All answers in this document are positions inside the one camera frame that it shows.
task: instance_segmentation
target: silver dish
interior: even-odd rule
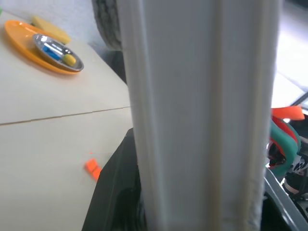
[[[44,58],[47,62],[68,71],[81,71],[84,68],[83,62],[74,52],[72,52],[68,47],[54,40],[53,38],[42,34],[35,34],[33,36],[33,41],[39,53],[42,55],[42,58]],[[44,47],[48,47],[50,50],[53,51],[53,53],[59,56],[60,59],[57,60],[48,55],[43,50]],[[70,54],[76,59],[76,63],[74,64],[74,66],[69,66],[64,63],[63,56],[65,56],[66,54]]]

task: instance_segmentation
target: beige table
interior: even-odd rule
[[[89,46],[69,46],[85,69],[62,77],[1,37],[0,230],[81,230],[95,188],[84,164],[103,167],[132,127],[126,85]]]

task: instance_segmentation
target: blue object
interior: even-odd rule
[[[43,47],[43,51],[48,54],[51,58],[55,59],[55,60],[60,60],[61,57],[59,55],[57,55],[52,49],[50,49],[49,47],[44,46]]]

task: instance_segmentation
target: white wall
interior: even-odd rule
[[[0,0],[0,7],[29,22],[32,15],[39,15],[65,30],[72,38],[90,44],[100,56],[106,53],[91,0]]]

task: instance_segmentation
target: yellow sponge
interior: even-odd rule
[[[32,23],[34,26],[48,32],[51,35],[51,37],[53,37],[55,40],[58,40],[63,44],[67,44],[71,40],[71,38],[65,33],[65,31],[47,22],[41,17],[33,16]]]

